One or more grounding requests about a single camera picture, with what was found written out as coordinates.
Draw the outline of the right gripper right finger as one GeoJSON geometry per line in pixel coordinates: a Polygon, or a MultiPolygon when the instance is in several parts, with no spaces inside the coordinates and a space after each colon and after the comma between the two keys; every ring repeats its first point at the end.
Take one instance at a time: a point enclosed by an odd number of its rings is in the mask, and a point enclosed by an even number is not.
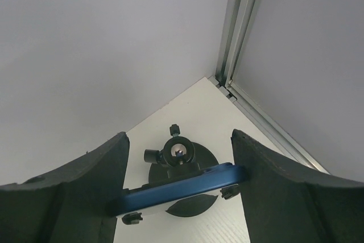
{"type": "Polygon", "coordinates": [[[363,242],[363,183],[291,160],[240,130],[231,135],[251,242],[363,242]]]}

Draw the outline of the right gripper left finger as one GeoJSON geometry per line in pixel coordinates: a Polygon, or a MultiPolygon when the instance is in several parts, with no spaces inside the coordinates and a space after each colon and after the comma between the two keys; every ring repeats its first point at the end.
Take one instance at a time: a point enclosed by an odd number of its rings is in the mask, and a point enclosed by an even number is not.
{"type": "Polygon", "coordinates": [[[106,204],[123,190],[130,141],[98,148],[22,184],[1,186],[1,242],[113,242],[106,204]]]}

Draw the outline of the blue-edged black phone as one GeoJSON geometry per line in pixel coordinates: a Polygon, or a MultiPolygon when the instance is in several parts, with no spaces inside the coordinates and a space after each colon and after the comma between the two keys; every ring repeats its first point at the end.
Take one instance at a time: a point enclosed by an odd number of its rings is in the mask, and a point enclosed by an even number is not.
{"type": "Polygon", "coordinates": [[[106,213],[112,217],[141,213],[145,209],[181,199],[205,193],[217,193],[220,189],[246,180],[247,172],[244,167],[232,163],[218,164],[163,182],[145,184],[131,190],[124,189],[119,196],[106,204],[106,213]]]}

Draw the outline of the black round-base phone stand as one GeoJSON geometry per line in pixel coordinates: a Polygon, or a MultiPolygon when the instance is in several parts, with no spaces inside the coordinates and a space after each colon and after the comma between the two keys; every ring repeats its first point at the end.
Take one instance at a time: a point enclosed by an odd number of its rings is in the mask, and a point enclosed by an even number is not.
{"type": "MultiPolygon", "coordinates": [[[[171,137],[161,150],[144,151],[144,161],[150,164],[146,184],[163,182],[222,164],[206,147],[182,136],[177,124],[171,125],[169,131],[171,137]]],[[[181,218],[195,217],[206,212],[219,198],[229,200],[239,193],[237,184],[220,189],[217,193],[200,194],[119,218],[125,225],[135,225],[139,224],[145,215],[153,215],[160,211],[181,218]]]]}

